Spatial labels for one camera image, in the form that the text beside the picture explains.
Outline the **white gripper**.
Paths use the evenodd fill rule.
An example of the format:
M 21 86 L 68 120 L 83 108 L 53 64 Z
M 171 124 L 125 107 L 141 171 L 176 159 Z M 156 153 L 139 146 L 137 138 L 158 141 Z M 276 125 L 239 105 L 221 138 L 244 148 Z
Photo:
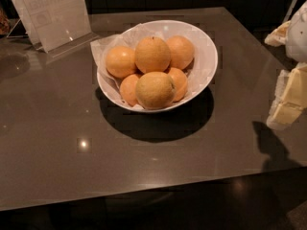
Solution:
M 288 58 L 307 62 L 307 1 L 293 15 L 291 21 L 288 20 L 274 29 L 264 42 L 273 47 L 285 44 Z M 294 123 L 306 108 L 307 64 L 299 63 L 291 72 L 280 72 L 266 124 L 269 128 L 283 130 Z

